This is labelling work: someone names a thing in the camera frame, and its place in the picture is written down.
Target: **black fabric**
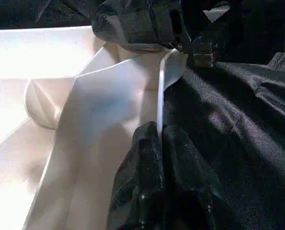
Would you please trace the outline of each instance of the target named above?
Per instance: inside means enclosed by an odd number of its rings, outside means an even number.
[[[108,230],[241,229],[220,181],[185,131],[139,127],[114,179]]]
[[[242,229],[285,229],[284,54],[187,69],[164,96],[164,124],[188,133]]]
[[[165,207],[161,146],[156,124],[138,128],[114,179],[108,230],[163,229]]]
[[[209,20],[202,9],[211,9],[217,0],[105,0],[97,8],[92,25],[97,37],[134,47],[135,44],[160,44],[191,52]],[[230,14],[233,24],[227,37],[226,52],[220,61],[268,63],[276,52],[284,51],[285,0],[243,0]]]
[[[103,0],[0,0],[0,29],[90,25]]]

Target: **crumpled black fabric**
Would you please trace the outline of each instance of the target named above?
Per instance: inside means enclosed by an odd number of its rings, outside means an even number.
[[[165,91],[164,124],[188,133],[240,229],[285,229],[284,54],[267,66],[187,69]]]
[[[138,128],[114,179],[108,230],[240,229],[213,169],[187,133]]]
[[[149,44],[139,47],[141,49],[148,49],[152,44],[168,48],[190,46],[180,41],[184,38],[179,35],[186,30],[190,40],[195,40],[200,31],[207,30],[208,19],[201,9],[203,4],[210,2],[213,2],[212,8],[220,1],[105,0],[97,8],[92,27],[102,40],[129,48],[137,47],[137,44]],[[220,61],[266,64],[276,52],[283,52],[285,48],[285,0],[241,2],[238,14],[242,28],[237,24],[230,31],[232,37],[239,38],[235,44],[226,47]]]
[[[0,29],[90,25],[103,0],[0,0]]]

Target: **black glove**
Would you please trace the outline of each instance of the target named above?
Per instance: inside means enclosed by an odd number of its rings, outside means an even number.
[[[134,133],[114,179],[107,230],[241,229],[187,133],[165,128],[162,146],[154,122]]]

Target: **white surface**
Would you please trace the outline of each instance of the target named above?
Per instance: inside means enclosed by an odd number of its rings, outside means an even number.
[[[0,30],[0,79],[73,77],[103,44],[90,26]]]
[[[94,39],[90,27],[0,31],[0,230],[105,229],[132,135],[158,116],[166,52],[105,44],[92,58]]]
[[[103,43],[90,27],[0,31],[0,230],[22,229],[54,143],[55,131],[25,111],[29,79],[52,99],[58,120],[72,87],[63,82],[73,81]],[[61,79],[41,79],[51,76]]]
[[[24,229],[105,229],[114,174],[132,135],[156,120],[165,55],[120,51],[125,61],[76,79]]]

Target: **black cloth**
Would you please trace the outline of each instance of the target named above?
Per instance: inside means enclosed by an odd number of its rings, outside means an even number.
[[[0,29],[90,25],[103,0],[0,0]]]
[[[243,37],[221,61],[266,65],[285,50],[285,0],[242,1]]]
[[[139,127],[114,179],[107,230],[241,229],[213,169],[177,126]]]
[[[267,66],[187,69],[165,91],[164,123],[188,133],[241,229],[285,229],[284,54]]]

